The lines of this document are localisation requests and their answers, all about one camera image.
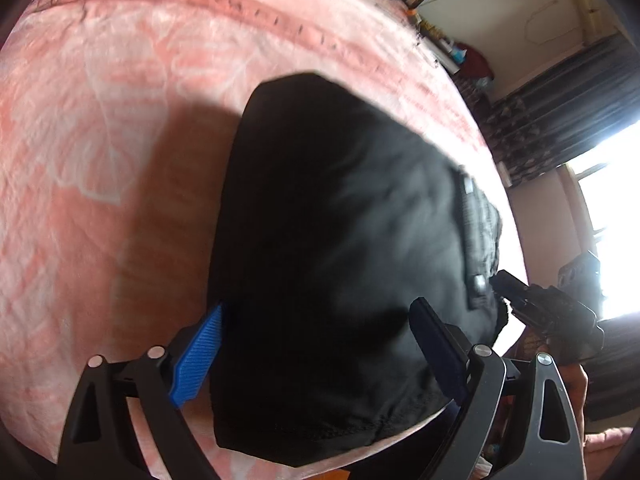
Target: silver screw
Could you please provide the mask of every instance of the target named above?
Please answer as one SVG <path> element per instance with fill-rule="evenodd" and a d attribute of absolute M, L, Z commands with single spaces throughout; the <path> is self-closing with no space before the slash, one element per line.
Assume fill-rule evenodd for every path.
<path fill-rule="evenodd" d="M 150 359 L 159 359 L 164 355 L 164 347 L 152 346 L 146 353 Z"/>
<path fill-rule="evenodd" d="M 474 346 L 474 352 L 480 357 L 489 357 L 491 355 L 491 349 L 487 345 Z"/>
<path fill-rule="evenodd" d="M 540 352 L 538 354 L 538 362 L 541 365 L 549 366 L 554 360 L 551 358 L 549 354 L 545 354 L 544 352 Z"/>
<path fill-rule="evenodd" d="M 86 363 L 89 368 L 97 368 L 104 362 L 104 358 L 101 355 L 94 355 Z"/>

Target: bed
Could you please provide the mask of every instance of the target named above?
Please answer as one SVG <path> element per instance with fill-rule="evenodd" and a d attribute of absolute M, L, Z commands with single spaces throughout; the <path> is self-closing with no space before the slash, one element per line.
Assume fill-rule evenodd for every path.
<path fill-rule="evenodd" d="M 34 0 L 0 52 L 0 415 L 20 441 L 54 460 L 91 355 L 131 359 L 199 318 L 239 116 L 261 81 L 308 71 L 465 166 L 502 215 L 500 266 L 526 278 L 490 152 L 394 4 Z M 521 330 L 511 320 L 497 351 Z M 167 478 L 130 408 L 153 474 Z M 184 414 L 225 480 L 341 466 L 220 449 L 206 394 Z"/>

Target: dark curtain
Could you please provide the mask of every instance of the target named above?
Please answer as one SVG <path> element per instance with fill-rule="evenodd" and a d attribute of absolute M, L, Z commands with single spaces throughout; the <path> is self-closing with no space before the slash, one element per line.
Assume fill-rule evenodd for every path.
<path fill-rule="evenodd" d="M 640 312 L 600 322 L 604 348 L 584 364 L 589 376 L 585 415 L 601 420 L 640 406 Z"/>
<path fill-rule="evenodd" d="M 616 34 L 547 70 L 476 118 L 517 186 L 640 120 L 640 55 Z"/>

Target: window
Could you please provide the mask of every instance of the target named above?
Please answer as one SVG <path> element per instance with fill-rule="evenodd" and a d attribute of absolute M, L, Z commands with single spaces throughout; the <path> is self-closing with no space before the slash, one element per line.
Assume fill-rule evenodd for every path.
<path fill-rule="evenodd" d="M 640 123 L 569 162 L 593 224 L 604 317 L 640 310 Z"/>

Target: patterned curtain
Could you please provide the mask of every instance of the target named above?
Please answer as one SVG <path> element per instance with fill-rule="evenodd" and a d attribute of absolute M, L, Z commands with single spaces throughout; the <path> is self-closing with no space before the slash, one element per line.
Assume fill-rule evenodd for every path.
<path fill-rule="evenodd" d="M 640 55 L 616 34 L 497 102 L 480 130 L 514 186 L 640 120 Z"/>

